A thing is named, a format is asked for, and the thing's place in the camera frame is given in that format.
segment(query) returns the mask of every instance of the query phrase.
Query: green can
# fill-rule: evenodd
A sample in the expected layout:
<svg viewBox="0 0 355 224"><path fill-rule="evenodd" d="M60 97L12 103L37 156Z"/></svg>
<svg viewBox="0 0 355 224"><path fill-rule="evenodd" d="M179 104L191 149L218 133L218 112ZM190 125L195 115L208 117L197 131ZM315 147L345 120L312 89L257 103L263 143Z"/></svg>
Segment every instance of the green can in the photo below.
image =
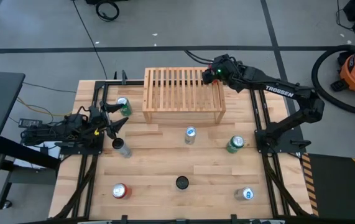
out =
<svg viewBox="0 0 355 224"><path fill-rule="evenodd" d="M227 151L229 153L236 153L245 145L245 140L241 136L233 136L227 143Z"/></svg>
<svg viewBox="0 0 355 224"><path fill-rule="evenodd" d="M123 107L120 109L123 116L130 116L132 114L132 106L126 97L119 97L116 103L123 104Z"/></svg>

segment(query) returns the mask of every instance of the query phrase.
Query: can lid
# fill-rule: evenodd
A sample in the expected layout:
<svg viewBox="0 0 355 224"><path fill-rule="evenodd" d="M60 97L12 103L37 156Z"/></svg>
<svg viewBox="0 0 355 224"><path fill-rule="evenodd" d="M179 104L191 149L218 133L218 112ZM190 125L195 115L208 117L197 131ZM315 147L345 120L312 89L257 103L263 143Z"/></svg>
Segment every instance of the can lid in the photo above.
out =
<svg viewBox="0 0 355 224"><path fill-rule="evenodd" d="M113 196L116 198L121 198L126 194L126 187L124 184L116 184L113 189Z"/></svg>
<svg viewBox="0 0 355 224"><path fill-rule="evenodd" d="M127 99L125 97L120 97L116 102L117 103L126 104L127 103Z"/></svg>
<svg viewBox="0 0 355 224"><path fill-rule="evenodd" d="M248 200L252 199L254 196L252 189L250 189L249 187L244 188L244 190L242 191L242 196Z"/></svg>
<svg viewBox="0 0 355 224"><path fill-rule="evenodd" d="M196 134L196 130L194 127L188 127L186 133L188 136L194 136Z"/></svg>
<svg viewBox="0 0 355 224"><path fill-rule="evenodd" d="M123 142L123 139L121 139L121 138L116 138L113 140L113 148L114 149L118 150L118 149L122 148L123 144L124 144L124 142Z"/></svg>
<svg viewBox="0 0 355 224"><path fill-rule="evenodd" d="M184 190L188 187L188 184L190 182L188 181L188 179L185 177L185 176L180 176L180 177L177 177L176 179L176 186L177 188L181 189L181 190Z"/></svg>
<svg viewBox="0 0 355 224"><path fill-rule="evenodd" d="M233 143L237 147L241 147L241 146L243 146L245 144L245 140L244 140L244 138L242 138L240 136L234 136L233 137Z"/></svg>

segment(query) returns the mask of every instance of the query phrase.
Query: soda can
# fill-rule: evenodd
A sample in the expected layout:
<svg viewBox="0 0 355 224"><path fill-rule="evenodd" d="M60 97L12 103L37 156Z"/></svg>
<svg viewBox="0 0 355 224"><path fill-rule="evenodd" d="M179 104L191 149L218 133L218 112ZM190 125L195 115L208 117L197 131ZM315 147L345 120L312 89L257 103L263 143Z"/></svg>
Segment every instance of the soda can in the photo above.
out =
<svg viewBox="0 0 355 224"><path fill-rule="evenodd" d="M227 151L229 153L236 153L245 145L245 140L241 136L233 136L227 143Z"/></svg>
<svg viewBox="0 0 355 224"><path fill-rule="evenodd" d="M184 191L185 189L187 189L189 184L190 182L185 176L180 176L176 179L176 187L179 191Z"/></svg>
<svg viewBox="0 0 355 224"><path fill-rule="evenodd" d="M119 97L116 100L116 103L123 104L122 108L120 109L123 116L130 116L132 114L132 106L126 97Z"/></svg>
<svg viewBox="0 0 355 224"><path fill-rule="evenodd" d="M125 158L130 158L132 156L132 151L121 138L114 139L113 148L116 149Z"/></svg>
<svg viewBox="0 0 355 224"><path fill-rule="evenodd" d="M130 197L132 190L122 183L114 185L113 196L116 199L127 199Z"/></svg>
<svg viewBox="0 0 355 224"><path fill-rule="evenodd" d="M185 144L194 144L195 141L195 136L196 136L196 129L193 126L190 126L187 128L185 131Z"/></svg>
<svg viewBox="0 0 355 224"><path fill-rule="evenodd" d="M249 187L244 187L243 189L238 189L234 193L234 198L236 200L251 200L253 198L253 190Z"/></svg>

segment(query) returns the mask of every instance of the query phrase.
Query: wooden table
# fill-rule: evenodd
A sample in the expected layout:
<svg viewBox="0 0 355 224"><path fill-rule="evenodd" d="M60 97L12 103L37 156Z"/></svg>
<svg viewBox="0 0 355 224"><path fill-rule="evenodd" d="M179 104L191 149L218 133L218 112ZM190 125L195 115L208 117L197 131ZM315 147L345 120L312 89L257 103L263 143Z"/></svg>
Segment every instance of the wooden table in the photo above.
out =
<svg viewBox="0 0 355 224"><path fill-rule="evenodd" d="M94 84L94 80L80 81L73 112L80 106L89 107ZM272 216L262 159L256 150L256 125L247 90L237 94L224 87L226 114L220 124L214 124L213 117L189 113L172 117L170 114L154 115L153 123L146 124L142 114L142 93L142 86L109 88L108 103L115 103L119 96L126 96L131 102L133 114L118 136L132 149L133 156L123 158L112 149L109 138L104 140L104 151L96 170L91 220L120 220L122 215L128 215L130 220L229 219L230 214L238 218ZM287 111L283 98L268 92L265 97L271 120L284 119ZM115 120L122 118L119 112L110 116ZM260 117L265 127L262 111ZM184 143L189 125L197 129L193 145ZM225 146L235 134L243 136L247 143L238 153L230 154ZM287 154L279 154L279 158L286 188L302 208L311 213L299 160ZM71 156L61 164L50 217L61 210L75 191L80 161L81 156ZM190 181L184 192L175 187L175 180L180 175L187 176ZM129 199L113 197L113 185L119 182L132 187ZM253 189L252 200L234 199L234 191L242 187ZM276 187L274 189L282 214L279 192ZM81 198L79 215L83 214L85 193Z"/></svg>

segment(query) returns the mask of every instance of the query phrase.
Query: orange vacuum cleaner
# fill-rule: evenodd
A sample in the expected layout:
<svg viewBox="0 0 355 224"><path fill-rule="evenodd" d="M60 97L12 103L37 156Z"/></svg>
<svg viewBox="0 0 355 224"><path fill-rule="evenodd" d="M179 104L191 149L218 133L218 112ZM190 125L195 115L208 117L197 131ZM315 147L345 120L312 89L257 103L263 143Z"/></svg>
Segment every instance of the orange vacuum cleaner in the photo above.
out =
<svg viewBox="0 0 355 224"><path fill-rule="evenodd" d="M355 107L351 105L347 105L342 101L337 100L329 93L327 93L320 85L318 81L318 69L322 62L329 57L330 55L341 52L338 57L338 63L341 65L340 70L340 80L331 84L331 88L333 91L342 91L347 88L355 91L355 46L353 45L340 45L337 47L333 47L330 50L327 50L319 59L315 62L313 66L313 70L311 72L311 79L313 81L315 90L320 94L323 98L331 102L337 107L340 107L346 111L355 113Z"/></svg>

